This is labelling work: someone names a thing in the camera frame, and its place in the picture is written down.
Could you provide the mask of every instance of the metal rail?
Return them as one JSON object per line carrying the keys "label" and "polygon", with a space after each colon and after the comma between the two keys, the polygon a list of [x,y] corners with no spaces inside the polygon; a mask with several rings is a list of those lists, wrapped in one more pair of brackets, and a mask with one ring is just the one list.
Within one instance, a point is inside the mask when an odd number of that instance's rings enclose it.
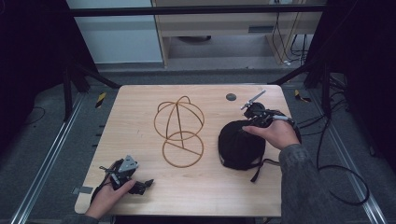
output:
{"label": "metal rail", "polygon": [[194,7],[115,7],[78,8],[70,10],[43,10],[44,14],[72,17],[144,16],[176,14],[225,14],[225,13],[271,13],[271,12],[322,12],[340,9],[342,6],[315,5],[241,5],[241,6],[194,6]]}
{"label": "metal rail", "polygon": [[12,217],[10,223],[11,224],[23,224],[26,222],[27,218],[30,215],[30,212],[35,205],[35,201],[38,198],[41,190],[46,183],[46,180],[50,174],[50,171],[53,167],[53,164],[58,157],[59,152],[61,151],[62,146],[64,145],[64,141],[66,140],[67,135],[69,134],[74,121],[76,120],[78,111],[81,108],[81,103],[84,99],[85,93],[79,93],[76,97],[76,101],[74,104],[73,113],[70,116],[70,119],[65,121],[61,127],[61,130],[58,132],[54,142],[52,143],[51,148],[47,154],[46,159],[44,159],[40,170],[38,171],[37,175],[35,176],[35,180],[33,181],[32,185],[30,186],[29,190],[27,191],[23,201],[21,202],[19,208],[15,212],[14,216]]}

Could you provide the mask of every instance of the floor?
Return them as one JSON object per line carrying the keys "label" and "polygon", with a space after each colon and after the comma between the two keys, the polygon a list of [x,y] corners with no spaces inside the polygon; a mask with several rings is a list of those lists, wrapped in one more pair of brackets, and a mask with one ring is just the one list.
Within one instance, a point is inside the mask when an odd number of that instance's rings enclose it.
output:
{"label": "floor", "polygon": [[[298,53],[304,39],[299,36],[293,49]],[[201,37],[174,38],[169,54],[169,64],[165,68],[132,73],[103,73],[121,84],[193,84],[193,83],[267,83],[286,75],[301,64],[300,60],[290,65],[277,64],[263,35],[212,36],[203,41]],[[304,74],[283,86],[291,114],[300,122],[320,116],[319,90],[306,90],[302,86]],[[74,214],[77,195],[73,192],[81,186],[90,161],[99,143],[100,134],[117,90],[89,78],[92,85],[88,94],[74,91],[75,102],[81,102],[79,112],[64,127],[64,98],[62,86],[40,93],[36,97],[35,109],[26,120],[21,133],[16,136],[11,147],[12,154],[1,160],[0,177],[0,223],[8,223],[18,209],[24,209],[28,223],[59,223],[65,215]],[[312,99],[308,103],[296,99],[295,90],[303,98]],[[95,108],[98,95],[105,91],[106,99],[101,108]],[[342,94],[333,98],[342,102]],[[322,121],[304,129],[304,143],[316,153]],[[59,139],[60,130],[66,134]],[[334,110],[332,126],[325,134],[320,162],[351,164],[364,177],[372,197],[364,206],[350,206],[340,203],[347,223],[396,223],[396,175],[389,169],[383,158],[373,158],[359,126],[347,112],[347,104],[340,104]],[[48,171],[42,165],[47,163]],[[359,200],[364,194],[360,182],[344,173],[325,173],[332,190],[343,198]],[[33,207],[21,207],[24,199],[31,199]],[[262,217],[256,223],[263,223]],[[278,217],[269,223],[280,223]]]}

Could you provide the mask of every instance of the cable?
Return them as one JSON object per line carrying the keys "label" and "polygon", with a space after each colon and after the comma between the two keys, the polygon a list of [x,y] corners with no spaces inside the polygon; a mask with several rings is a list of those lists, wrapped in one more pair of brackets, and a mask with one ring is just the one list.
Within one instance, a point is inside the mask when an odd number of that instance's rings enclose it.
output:
{"label": "cable", "polygon": [[24,123],[23,125],[31,125],[31,124],[34,124],[34,123],[38,122],[39,120],[41,120],[41,119],[44,117],[44,115],[46,115],[46,109],[44,109],[44,108],[41,107],[41,106],[35,106],[35,107],[33,107],[33,109],[41,109],[41,110],[43,111],[43,114],[40,116],[40,118],[35,119],[35,120],[31,121],[31,122]]}
{"label": "cable", "polygon": [[356,202],[356,203],[355,202],[350,202],[350,201],[347,201],[345,199],[342,199],[342,198],[338,197],[331,190],[329,190],[329,192],[335,199],[337,199],[338,201],[340,201],[342,203],[346,203],[346,204],[349,204],[349,205],[355,205],[355,206],[362,205],[362,204],[366,203],[369,200],[369,198],[370,198],[370,190],[369,190],[369,187],[368,187],[367,183],[363,180],[363,178],[360,175],[358,175],[356,172],[352,171],[351,169],[346,168],[344,166],[340,166],[340,165],[331,164],[331,165],[319,166],[319,154],[320,154],[321,144],[323,142],[324,134],[326,133],[325,131],[329,127],[330,122],[331,122],[331,119],[327,119],[326,124],[323,127],[323,131],[322,131],[322,133],[320,135],[319,144],[318,144],[318,150],[317,150],[317,169],[318,169],[318,171],[320,171],[320,170],[324,170],[324,169],[336,168],[336,169],[341,169],[341,170],[350,172],[354,176],[356,176],[361,181],[361,183],[364,185],[364,187],[366,188],[366,194],[364,196],[364,199],[361,200],[360,202]]}

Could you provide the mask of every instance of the human hand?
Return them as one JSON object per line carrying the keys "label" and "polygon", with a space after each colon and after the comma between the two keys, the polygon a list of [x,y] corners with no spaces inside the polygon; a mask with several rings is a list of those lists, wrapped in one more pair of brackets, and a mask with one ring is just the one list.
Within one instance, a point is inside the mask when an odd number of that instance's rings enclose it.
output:
{"label": "human hand", "polygon": [[107,214],[108,211],[110,211],[114,204],[116,204],[123,195],[128,193],[135,183],[135,180],[130,180],[117,190],[114,190],[110,183],[104,184],[93,199],[93,202],[85,213],[85,216],[94,217],[99,220],[102,216]]}
{"label": "human hand", "polygon": [[242,129],[264,138],[272,146],[281,150],[293,144],[300,144],[295,131],[285,120],[275,119],[268,128],[245,126]]}

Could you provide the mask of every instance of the sleeve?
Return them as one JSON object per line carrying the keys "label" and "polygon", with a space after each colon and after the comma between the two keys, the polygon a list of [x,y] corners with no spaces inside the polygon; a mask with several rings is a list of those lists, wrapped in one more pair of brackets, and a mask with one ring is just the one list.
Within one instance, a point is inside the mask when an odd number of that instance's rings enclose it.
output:
{"label": "sleeve", "polygon": [[61,224],[98,224],[99,220],[84,215],[73,215],[65,217]]}
{"label": "sleeve", "polygon": [[308,151],[300,144],[279,153],[282,171],[282,224],[343,223]]}

